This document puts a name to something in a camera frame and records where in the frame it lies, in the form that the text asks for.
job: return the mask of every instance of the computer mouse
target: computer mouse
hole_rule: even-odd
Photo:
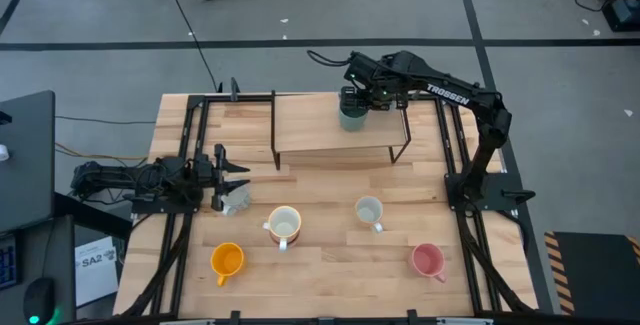
[[[42,277],[29,284],[22,302],[28,324],[46,324],[51,320],[54,308],[53,279]]]

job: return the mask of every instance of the black monitor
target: black monitor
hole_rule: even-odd
[[[53,217],[54,104],[52,91],[0,102],[11,119],[0,125],[0,234]]]

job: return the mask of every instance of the white mug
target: white mug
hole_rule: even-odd
[[[373,196],[365,196],[356,202],[356,215],[360,221],[371,225],[371,230],[382,232],[382,202]]]
[[[280,206],[271,212],[262,227],[269,230],[269,235],[278,244],[280,252],[285,252],[298,239],[301,225],[302,217],[298,210],[291,206]]]

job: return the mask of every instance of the wooden plank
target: wooden plank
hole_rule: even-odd
[[[370,111],[361,130],[343,130],[337,93],[278,96],[275,107],[278,152],[401,146],[407,141],[398,110]]]
[[[178,150],[187,95],[163,96],[150,157]],[[473,114],[461,110],[467,146],[473,153],[477,133]],[[181,318],[243,317],[404,317],[470,316],[464,261],[454,214],[448,209],[443,174],[446,165],[433,102],[412,102],[408,110],[413,140],[392,165],[385,148],[300,151],[282,155],[275,169],[268,103],[215,103],[209,109],[204,151],[222,143],[230,161],[251,169],[247,178],[251,206],[233,217],[210,208],[205,191],[189,240]],[[448,121],[457,153],[453,123]],[[193,152],[197,119],[189,151]],[[460,159],[457,169],[460,171]],[[491,168],[499,171],[499,158]],[[382,234],[374,234],[355,216],[364,195],[384,203]],[[277,206],[295,207],[302,216],[300,239],[278,252],[262,223]],[[129,242],[114,313],[126,310],[147,285],[158,264],[165,215],[154,215],[136,228]],[[530,306],[535,294],[517,225],[485,213],[493,263],[505,281]],[[179,231],[179,222],[175,234]],[[210,256],[222,242],[243,247],[245,268],[218,288]],[[448,280],[442,284],[418,276],[407,262],[413,246],[431,242],[442,249]],[[174,272],[167,277],[162,311],[168,311]],[[483,304],[488,305],[479,269]]]

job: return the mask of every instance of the gray floor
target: gray floor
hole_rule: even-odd
[[[0,0],[0,12],[10,0]],[[592,6],[594,0],[583,0]],[[180,0],[201,40],[471,39],[462,0]],[[573,0],[473,0],[484,39],[606,39],[601,14]],[[173,0],[21,0],[2,43],[190,41]],[[473,47],[360,47],[377,56],[407,48],[437,69],[482,81]],[[339,69],[305,48],[206,49],[218,81],[243,91],[337,90]],[[353,47],[317,49],[344,58]],[[488,48],[498,90],[514,114],[520,172],[538,238],[547,230],[640,237],[638,47]],[[60,115],[153,120],[163,93],[211,91],[196,50],[0,51],[0,100],[53,89]],[[628,117],[624,110],[634,111]],[[58,121],[56,140],[80,152],[144,155],[152,126]],[[56,189],[82,160],[56,156]],[[126,206],[116,213],[128,216]],[[84,243],[100,235],[78,233]],[[79,310],[105,316],[113,299]]]

